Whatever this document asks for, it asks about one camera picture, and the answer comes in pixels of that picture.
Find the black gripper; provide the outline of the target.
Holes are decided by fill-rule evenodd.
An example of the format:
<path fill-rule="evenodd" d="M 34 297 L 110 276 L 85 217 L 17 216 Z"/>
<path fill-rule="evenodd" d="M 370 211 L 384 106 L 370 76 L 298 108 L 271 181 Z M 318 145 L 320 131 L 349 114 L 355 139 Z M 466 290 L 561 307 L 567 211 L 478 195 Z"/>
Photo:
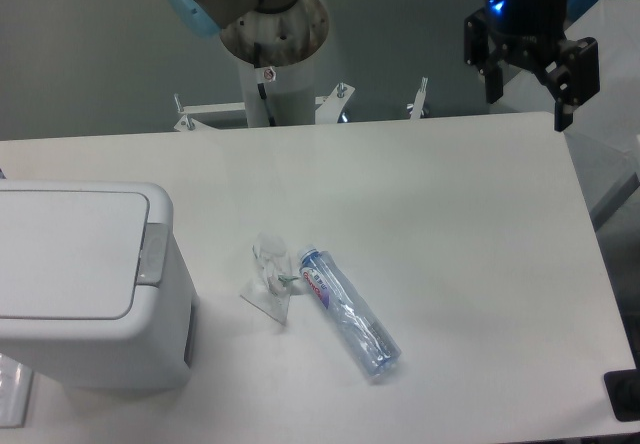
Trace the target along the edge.
<path fill-rule="evenodd" d="M 567 0 L 485 0 L 465 19 L 464 61 L 484 78 L 488 104 L 503 96 L 500 61 L 532 70 L 554 100 L 554 130 L 564 132 L 577 108 L 599 92 L 599 46 L 567 40 Z"/>

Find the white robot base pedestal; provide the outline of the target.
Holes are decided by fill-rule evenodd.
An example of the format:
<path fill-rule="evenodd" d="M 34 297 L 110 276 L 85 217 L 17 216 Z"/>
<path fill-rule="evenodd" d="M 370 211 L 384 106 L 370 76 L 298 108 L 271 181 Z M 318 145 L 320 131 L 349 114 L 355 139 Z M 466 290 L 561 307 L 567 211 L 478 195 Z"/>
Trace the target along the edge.
<path fill-rule="evenodd" d="M 237 60 L 249 128 L 315 123 L 312 58 L 286 66 L 255 67 Z"/>

